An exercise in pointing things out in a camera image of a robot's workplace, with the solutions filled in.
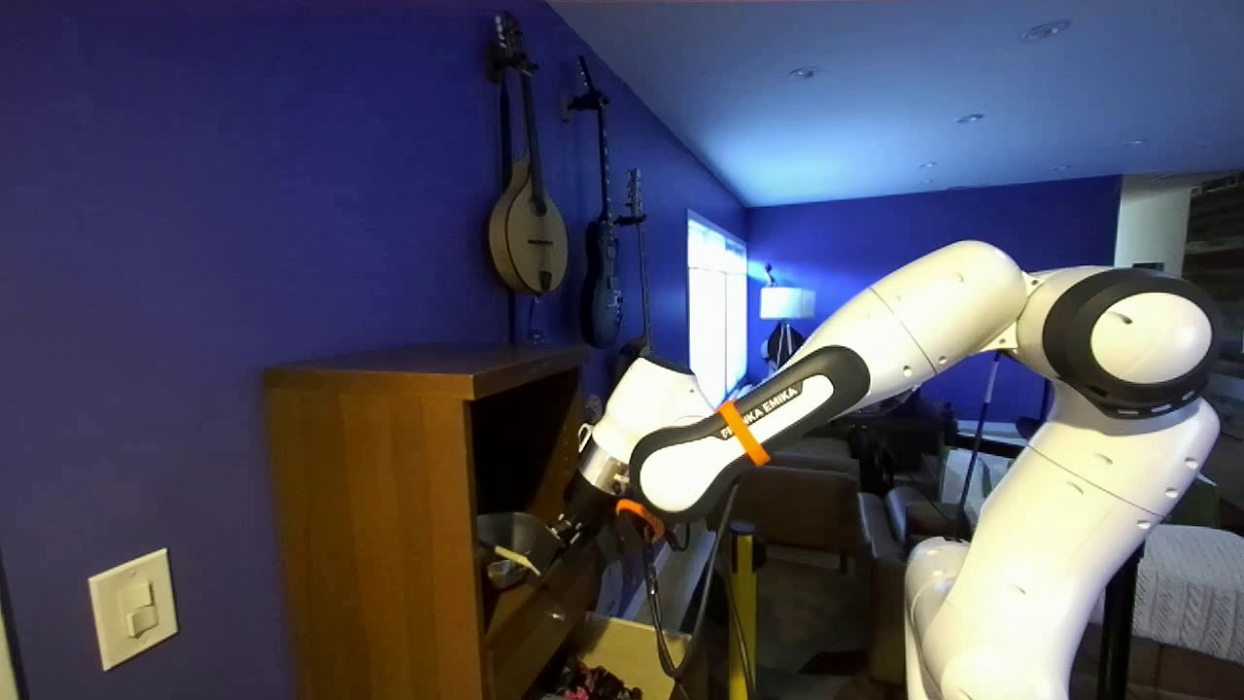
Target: string instrument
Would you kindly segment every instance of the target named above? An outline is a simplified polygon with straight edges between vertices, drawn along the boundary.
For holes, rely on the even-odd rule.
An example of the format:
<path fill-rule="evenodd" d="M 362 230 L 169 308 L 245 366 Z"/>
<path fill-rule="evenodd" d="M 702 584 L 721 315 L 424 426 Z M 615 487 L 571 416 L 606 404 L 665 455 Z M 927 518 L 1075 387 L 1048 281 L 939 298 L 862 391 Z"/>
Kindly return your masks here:
<path fill-rule="evenodd" d="M 492 211 L 492 256 L 498 277 L 520 296 L 549 296 L 569 277 L 569 226 L 546 189 L 532 63 L 512 16 L 494 16 L 494 63 L 502 76 L 502 153 L 508 184 Z M 508 75 L 520 76 L 525 156 L 512 153 Z"/>
<path fill-rule="evenodd" d="M 621 321 L 621 284 L 619 284 L 619 234 L 611 197 L 611 123 L 606 92 L 600 92 L 589 59 L 578 59 L 584 92 L 569 107 L 597 111 L 597 153 L 600 153 L 600 215 L 589 226 L 589 281 L 584 281 L 584 338 L 611 346 Z"/>

